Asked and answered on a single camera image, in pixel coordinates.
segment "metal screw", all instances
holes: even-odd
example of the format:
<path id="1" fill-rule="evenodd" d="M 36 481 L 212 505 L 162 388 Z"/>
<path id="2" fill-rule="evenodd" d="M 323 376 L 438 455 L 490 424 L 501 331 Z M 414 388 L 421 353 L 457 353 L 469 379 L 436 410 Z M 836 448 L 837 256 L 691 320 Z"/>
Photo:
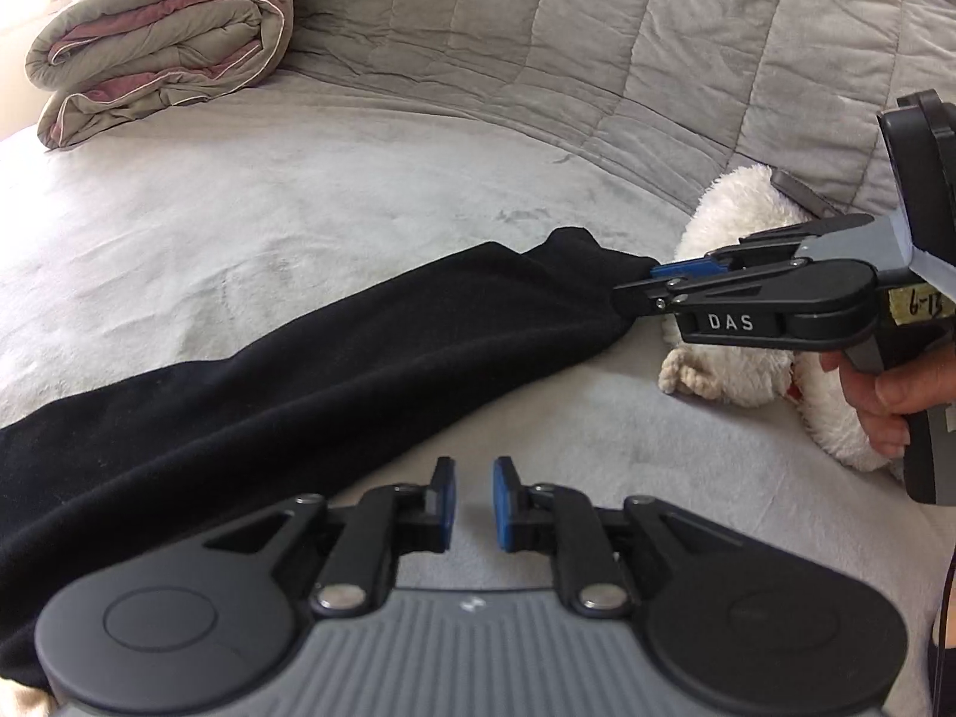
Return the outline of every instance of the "metal screw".
<path id="1" fill-rule="evenodd" d="M 322 609 L 344 612 L 362 606 L 365 602 L 365 591 L 357 585 L 326 585 L 315 598 Z"/>
<path id="2" fill-rule="evenodd" d="M 620 609 L 627 603 L 627 591 L 608 582 L 588 585 L 581 590 L 577 597 L 580 598 L 581 606 L 585 609 L 596 609 L 604 612 Z"/>

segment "human hand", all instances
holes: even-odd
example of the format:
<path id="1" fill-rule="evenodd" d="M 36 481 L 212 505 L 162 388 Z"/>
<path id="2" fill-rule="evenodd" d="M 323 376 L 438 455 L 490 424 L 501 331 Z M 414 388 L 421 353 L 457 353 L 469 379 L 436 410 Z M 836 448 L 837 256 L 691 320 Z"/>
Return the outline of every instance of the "human hand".
<path id="1" fill-rule="evenodd" d="M 902 458 L 910 443 L 901 416 L 956 402 L 956 351 L 951 344 L 881 375 L 858 372 L 839 352 L 821 354 L 820 365 L 824 372 L 839 370 L 843 397 L 857 410 L 873 450 L 886 458 Z"/>

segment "white plush toy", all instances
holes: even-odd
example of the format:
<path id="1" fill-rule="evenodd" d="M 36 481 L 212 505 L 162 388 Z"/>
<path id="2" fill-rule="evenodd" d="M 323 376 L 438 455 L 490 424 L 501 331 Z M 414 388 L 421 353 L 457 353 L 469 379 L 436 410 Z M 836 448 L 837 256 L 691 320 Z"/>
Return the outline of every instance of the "white plush toy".
<path id="1" fill-rule="evenodd" d="M 674 260 L 696 259 L 754 232 L 810 219 L 771 186 L 770 167 L 743 167 L 718 179 L 701 197 Z M 742 407 L 790 397 L 811 437 L 835 459 L 861 471 L 888 463 L 870 448 L 857 413 L 843 398 L 839 374 L 824 373 L 818 354 L 687 345 L 671 316 L 663 335 L 673 346 L 658 380 L 666 394 L 695 394 Z"/>

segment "bed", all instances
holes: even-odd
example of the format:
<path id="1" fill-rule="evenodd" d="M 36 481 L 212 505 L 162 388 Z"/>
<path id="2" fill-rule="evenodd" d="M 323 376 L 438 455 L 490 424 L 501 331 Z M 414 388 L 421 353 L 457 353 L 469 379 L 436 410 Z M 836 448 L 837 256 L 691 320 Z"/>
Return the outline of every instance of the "bed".
<path id="1" fill-rule="evenodd" d="M 956 0 L 295 0 L 257 88 L 45 152 L 0 143 L 0 425 L 186 359 L 481 241 L 561 225 L 666 260 L 697 198 L 749 161 L 843 203 L 895 190 L 875 113 L 956 98 Z M 547 583 L 494 545 L 491 461 L 602 505 L 656 495 L 876 586 L 910 652 L 887 703 L 929 713 L 926 633 L 956 517 L 814 447 L 785 402 L 665 397 L 655 321 L 491 403 L 343 494 L 459 467 L 449 555 L 400 582 Z"/>

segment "quilted gray headboard cover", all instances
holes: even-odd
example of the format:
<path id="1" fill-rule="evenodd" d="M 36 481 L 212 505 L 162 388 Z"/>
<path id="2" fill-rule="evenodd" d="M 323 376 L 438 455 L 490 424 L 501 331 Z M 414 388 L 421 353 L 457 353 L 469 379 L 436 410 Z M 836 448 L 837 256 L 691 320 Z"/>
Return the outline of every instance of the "quilted gray headboard cover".
<path id="1" fill-rule="evenodd" d="M 295 0 L 290 69 L 524 131 L 687 210 L 748 160 L 896 190 L 875 113 L 956 101 L 956 0 Z"/>

